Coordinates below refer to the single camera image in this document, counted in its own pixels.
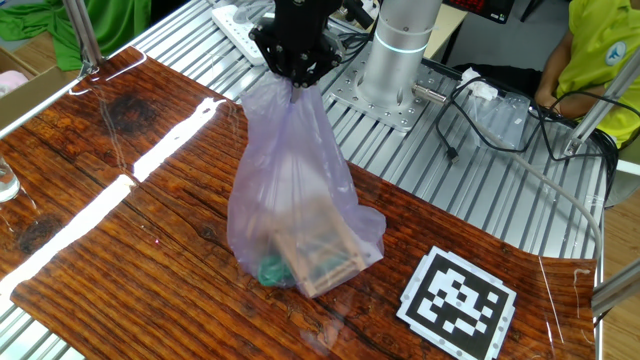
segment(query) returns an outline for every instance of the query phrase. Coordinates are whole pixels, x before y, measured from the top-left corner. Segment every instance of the metal mounting plate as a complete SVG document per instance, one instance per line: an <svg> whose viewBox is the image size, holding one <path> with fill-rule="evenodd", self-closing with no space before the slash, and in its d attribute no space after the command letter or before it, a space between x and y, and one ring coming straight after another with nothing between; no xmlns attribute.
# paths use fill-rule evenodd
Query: metal mounting plate
<svg viewBox="0 0 640 360"><path fill-rule="evenodd" d="M331 85L329 94L335 100L351 106L398 131L408 132L416 124L424 112L424 109L427 107L428 102L410 94L410 101L403 102L401 106L389 108L378 106L377 104L372 104L362 99L355 85L358 74L361 74L365 69L370 51L371 44L367 44L360 54L347 65L347 68L333 85ZM418 67L416 82L419 85L435 90L438 84L435 84L435 80L429 76L429 73L428 67L420 65Z"/></svg>

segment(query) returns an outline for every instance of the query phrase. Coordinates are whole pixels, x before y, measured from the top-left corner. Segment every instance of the green cloth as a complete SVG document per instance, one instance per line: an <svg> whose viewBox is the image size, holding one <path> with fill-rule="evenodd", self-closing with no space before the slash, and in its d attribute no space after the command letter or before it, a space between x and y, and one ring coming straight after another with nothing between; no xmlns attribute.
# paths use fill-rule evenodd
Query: green cloth
<svg viewBox="0 0 640 360"><path fill-rule="evenodd" d="M151 0L85 0L85 4L104 56L149 26ZM45 31L53 36L60 69L80 69L80 47L62 0L0 10L0 37L6 41L30 39Z"/></svg>

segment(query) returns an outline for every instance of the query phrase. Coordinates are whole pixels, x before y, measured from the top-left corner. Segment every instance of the black cable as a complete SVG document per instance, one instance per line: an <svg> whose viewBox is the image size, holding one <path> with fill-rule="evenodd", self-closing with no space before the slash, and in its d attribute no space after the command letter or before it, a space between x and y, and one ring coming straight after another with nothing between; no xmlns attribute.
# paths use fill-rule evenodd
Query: black cable
<svg viewBox="0 0 640 360"><path fill-rule="evenodd" d="M347 64L353 61L353 59L355 59L362 52L362 50L364 50L364 48L367 46L367 43L373 40L373 35L376 32L377 26L378 19L376 19L376 21L373 23L373 26L371 27L371 31L369 33L351 32L340 35L342 44L346 49L346 54L344 59L342 60L342 64Z"/></svg>
<svg viewBox="0 0 640 360"><path fill-rule="evenodd" d="M586 95L586 96L590 96L592 98L595 98L595 99L598 99L598 100L602 100L604 102L608 102L609 104L613 104L613 105L619 106L621 108L627 109L627 110L633 112L634 114L636 114L640 118L640 111L632 108L631 106L623 104L623 103L615 101L615 100L608 99L608 98L606 98L604 96L592 94L592 93L590 93L588 91L569 91L568 93L562 95L558 100L556 100L556 102L553 103L553 105L551 106L550 109L555 109L555 107L558 106L558 104L560 104L560 102L562 100L564 100L566 97L571 96L571 95Z"/></svg>
<svg viewBox="0 0 640 360"><path fill-rule="evenodd" d="M533 129L531 136L529 137L529 139L526 141L525 146L521 149L506 149L506 148L501 148L499 146L496 146L494 144L492 144L489 140L487 140L478 130L478 128L475 126L473 120L471 120L471 118L469 117L469 115L466 113L466 111L464 111L464 109L462 108L462 106L460 106L460 104L458 104L455 99L456 97L462 93L470 84L475 83L475 82L484 82L486 84L489 84L495 88L502 88L505 89L507 91L510 92L514 92L517 94L520 94L524 97L526 97L533 105L532 107L536 110L537 112L537 116L535 114L531 114L533 118L537 119L539 121L539 123L536 125L536 127ZM569 95L573 95L573 94L581 94L583 92L571 92L571 93L567 93L565 94L563 97L561 97L558 101L561 101L563 98L565 98L566 96ZM591 94L591 93L587 93L588 96L593 96L596 98L601 98L598 95L595 94ZM637 110L628 107L627 105L624 104L619 104L618 102L612 101L610 99L605 99L605 101L609 101L611 103L614 103L616 105L621 105L621 107L627 108L630 111L634 112L635 114L637 114L638 116L640 116L640 112L638 112ZM451 95L448 98L447 103L442 107L442 109L440 110L440 112L438 113L438 115L436 116L436 131L438 133L438 136L440 137L440 139L442 140L444 146L446 147L446 153L447 156L451 159L451 161L456 162L457 158L458 158L458 153L455 150L455 148L453 148L449 142L447 141L446 137L444 136L444 134L442 133L442 131L439 128L439 124L440 121L442 120L442 118L444 117L444 114L446 113L446 111L449 109L449 107L453 105L456 110L458 112L460 112L460 114L463 116L463 118L465 120L467 120L467 122L469 123L469 125L471 126L471 128L476 132L476 134L478 135L478 137L480 138L480 140L482 140L482 142L484 142L489 148L496 150L496 151L502 151L502 152L509 152L509 153L524 153L528 150L528 148L530 147L532 140L535 138L535 136L537 135L538 131L542 132L542 137L544 139L544 143L545 146L547 147L547 151L549 152L549 156L551 157L552 160L554 161L566 161L569 159L573 159L573 158L586 158L586 157L601 157L604 159L605 162L605 166L606 166L606 170L607 170L607 191L606 191L606 197L608 197L609 192L611 190L611 185L613 183L613 178L615 177L615 172L616 172L616 167L617 167L617 163L618 163L618 148L615 144L615 142L613 141L613 139L607 135L606 133L600 131L599 129L596 129L596 131L594 131L594 133L591 135L590 139L593 141L593 143L597 146L598 150L600 153L594 154L594 153L588 153L588 154L576 154L573 156L564 156L564 157L559 157L557 158L554 155L554 151L553 151L553 147L551 146L551 142L549 141L549 136L547 134L547 130L544 126L544 123L560 123L562 125L568 126L568 127L575 127L577 125L576 122L559 117L556 118L554 120L548 120L547 118L549 116L552 116L553 113L551 110L543 110L543 108L541 108L534 99L532 99L531 97L527 96L526 94L523 94L522 92L513 89L509 86L506 86L504 84L501 84L499 81L493 80L493 79L487 79L484 77L478 77L475 79L470 80L468 83L466 83L465 85L460 86L459 88L454 89L451 92Z"/></svg>

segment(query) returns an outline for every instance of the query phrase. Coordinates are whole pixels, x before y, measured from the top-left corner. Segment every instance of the glass cup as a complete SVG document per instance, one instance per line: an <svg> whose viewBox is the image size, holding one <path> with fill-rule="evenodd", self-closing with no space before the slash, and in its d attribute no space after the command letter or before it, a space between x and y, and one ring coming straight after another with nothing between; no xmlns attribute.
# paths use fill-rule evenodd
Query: glass cup
<svg viewBox="0 0 640 360"><path fill-rule="evenodd" d="M15 198L19 191L18 177L13 173L4 157L0 155L0 203Z"/></svg>

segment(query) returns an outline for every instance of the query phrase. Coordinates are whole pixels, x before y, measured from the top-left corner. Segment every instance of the purple plastic bag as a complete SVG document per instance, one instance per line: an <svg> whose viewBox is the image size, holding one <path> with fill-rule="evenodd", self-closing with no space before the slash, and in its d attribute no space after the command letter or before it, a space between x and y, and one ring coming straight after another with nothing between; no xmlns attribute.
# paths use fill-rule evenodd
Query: purple plastic bag
<svg viewBox="0 0 640 360"><path fill-rule="evenodd" d="M266 286L315 297L382 259L386 220L358 205L349 167L317 87L291 103L271 73L242 97L249 144L229 199L227 236L242 268Z"/></svg>

